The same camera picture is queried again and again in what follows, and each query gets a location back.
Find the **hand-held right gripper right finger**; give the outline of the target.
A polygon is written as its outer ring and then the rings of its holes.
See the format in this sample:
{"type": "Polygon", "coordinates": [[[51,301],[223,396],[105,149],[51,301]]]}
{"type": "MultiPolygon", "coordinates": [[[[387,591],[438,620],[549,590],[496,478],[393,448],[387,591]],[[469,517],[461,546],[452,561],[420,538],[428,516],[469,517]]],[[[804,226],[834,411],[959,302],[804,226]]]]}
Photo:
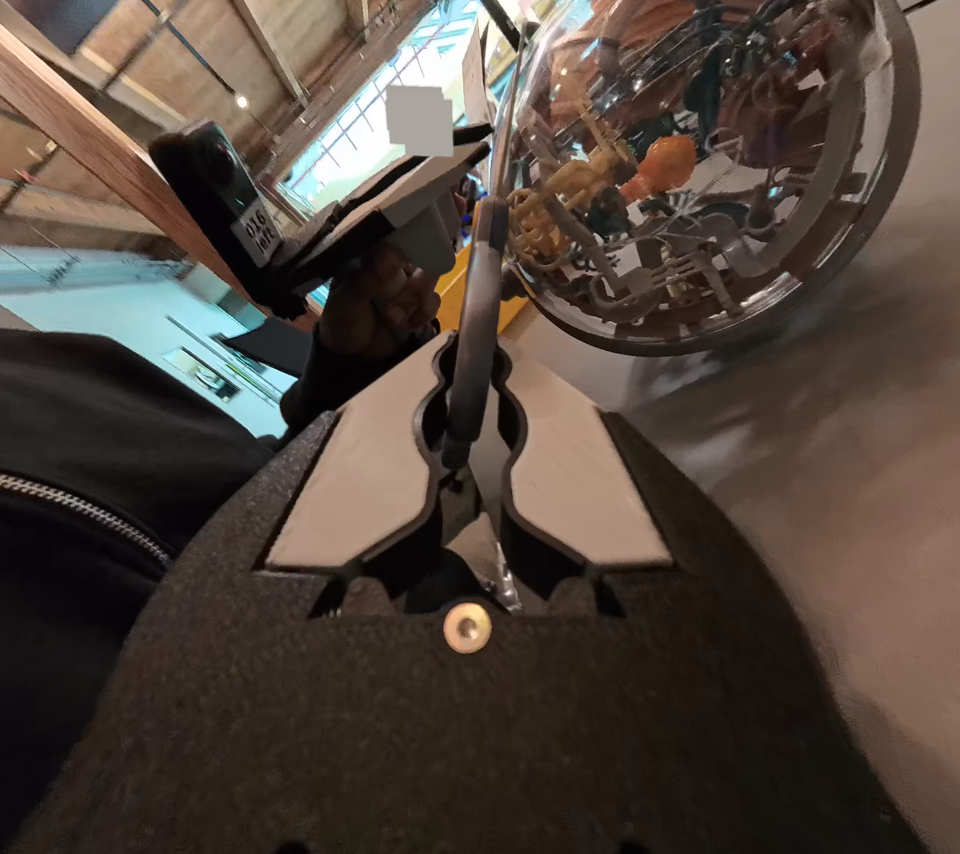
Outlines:
{"type": "Polygon", "coordinates": [[[604,413],[525,353],[499,347],[493,383],[509,454],[501,540],[514,570],[635,570],[673,560],[604,413]]]}

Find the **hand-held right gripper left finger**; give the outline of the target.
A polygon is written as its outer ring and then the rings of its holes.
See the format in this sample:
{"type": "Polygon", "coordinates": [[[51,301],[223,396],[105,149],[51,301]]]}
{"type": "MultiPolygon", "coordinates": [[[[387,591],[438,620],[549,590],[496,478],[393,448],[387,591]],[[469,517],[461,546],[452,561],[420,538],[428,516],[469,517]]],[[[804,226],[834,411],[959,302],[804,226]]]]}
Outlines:
{"type": "Polygon", "coordinates": [[[372,561],[431,515],[443,468],[426,441],[444,395],[446,331],[338,410],[265,559],[268,570],[340,570],[372,561]]]}

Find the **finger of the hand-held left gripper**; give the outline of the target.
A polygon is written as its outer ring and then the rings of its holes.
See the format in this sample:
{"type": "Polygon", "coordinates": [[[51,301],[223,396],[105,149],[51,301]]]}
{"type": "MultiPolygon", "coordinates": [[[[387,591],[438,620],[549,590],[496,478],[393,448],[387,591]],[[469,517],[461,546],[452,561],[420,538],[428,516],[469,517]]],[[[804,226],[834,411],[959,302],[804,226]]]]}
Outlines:
{"type": "Polygon", "coordinates": [[[343,211],[342,205],[330,205],[291,236],[290,273],[337,273],[391,235],[379,209],[361,205],[343,211]]]}
{"type": "Polygon", "coordinates": [[[378,197],[378,211],[393,228],[407,224],[459,185],[463,175],[489,156],[490,144],[455,146],[452,154],[432,155],[378,197]]]}

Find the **grey yellow scissors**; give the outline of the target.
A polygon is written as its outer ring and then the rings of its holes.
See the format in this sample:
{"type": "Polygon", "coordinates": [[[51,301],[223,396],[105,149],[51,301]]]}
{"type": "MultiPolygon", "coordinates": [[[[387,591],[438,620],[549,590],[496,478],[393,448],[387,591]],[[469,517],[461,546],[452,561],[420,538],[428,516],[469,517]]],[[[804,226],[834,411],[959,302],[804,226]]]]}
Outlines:
{"type": "Polygon", "coordinates": [[[523,21],[508,94],[501,105],[493,150],[490,189],[474,214],[473,239],[467,266],[457,353],[449,391],[447,422],[441,452],[443,466],[463,468],[481,435],[486,399],[498,348],[498,317],[503,288],[510,191],[509,161],[516,115],[519,76],[531,34],[523,21]]]}

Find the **clear plastic maze ball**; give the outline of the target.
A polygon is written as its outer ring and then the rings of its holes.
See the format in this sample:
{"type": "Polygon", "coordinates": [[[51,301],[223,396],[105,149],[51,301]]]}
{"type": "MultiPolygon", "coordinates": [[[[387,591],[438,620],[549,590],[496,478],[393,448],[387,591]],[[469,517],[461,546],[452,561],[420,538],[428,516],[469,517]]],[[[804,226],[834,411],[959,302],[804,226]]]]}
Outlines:
{"type": "Polygon", "coordinates": [[[496,120],[506,265],[610,353],[758,337],[875,232],[919,70],[897,0],[564,0],[496,120]]]}

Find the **person's left hand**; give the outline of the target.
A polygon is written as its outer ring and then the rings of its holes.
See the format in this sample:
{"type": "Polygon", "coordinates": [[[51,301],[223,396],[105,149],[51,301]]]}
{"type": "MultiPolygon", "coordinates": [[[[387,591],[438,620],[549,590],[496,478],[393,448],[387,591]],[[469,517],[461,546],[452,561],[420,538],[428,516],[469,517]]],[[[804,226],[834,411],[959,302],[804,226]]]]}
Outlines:
{"type": "Polygon", "coordinates": [[[393,245],[377,244],[331,281],[318,341],[338,355],[383,359],[414,335],[432,336],[438,280],[393,245]]]}

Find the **yellow plastic bin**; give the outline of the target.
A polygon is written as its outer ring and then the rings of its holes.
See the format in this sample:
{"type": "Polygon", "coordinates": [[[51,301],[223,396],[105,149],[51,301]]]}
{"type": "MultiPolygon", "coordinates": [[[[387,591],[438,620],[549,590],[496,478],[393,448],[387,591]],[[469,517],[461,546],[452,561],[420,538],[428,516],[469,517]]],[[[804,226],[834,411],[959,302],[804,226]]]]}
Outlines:
{"type": "MultiPolygon", "coordinates": [[[[436,320],[438,321],[439,332],[459,329],[471,246],[471,243],[467,243],[457,253],[453,269],[443,275],[437,282],[436,292],[440,298],[440,305],[436,320]]],[[[498,334],[503,334],[506,331],[528,303],[529,299],[525,296],[516,296],[500,302],[497,321],[498,334]]]]}

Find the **person's black jacket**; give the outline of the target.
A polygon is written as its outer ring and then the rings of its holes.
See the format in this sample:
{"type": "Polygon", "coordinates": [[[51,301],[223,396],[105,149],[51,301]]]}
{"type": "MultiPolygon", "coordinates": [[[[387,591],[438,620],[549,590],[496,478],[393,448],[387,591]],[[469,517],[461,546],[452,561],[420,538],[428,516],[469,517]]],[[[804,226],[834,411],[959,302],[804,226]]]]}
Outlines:
{"type": "Polygon", "coordinates": [[[2,329],[1,421],[6,848],[81,738],[166,572],[274,452],[94,335],[2,329]]]}

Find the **wooden post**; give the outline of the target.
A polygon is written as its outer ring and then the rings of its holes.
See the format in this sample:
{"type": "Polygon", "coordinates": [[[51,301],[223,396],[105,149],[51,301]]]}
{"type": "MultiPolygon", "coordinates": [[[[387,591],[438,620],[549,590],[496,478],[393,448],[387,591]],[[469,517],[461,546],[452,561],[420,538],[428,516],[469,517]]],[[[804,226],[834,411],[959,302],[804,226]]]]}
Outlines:
{"type": "Polygon", "coordinates": [[[191,258],[271,314],[234,276],[147,153],[4,26],[1,96],[191,258]]]}

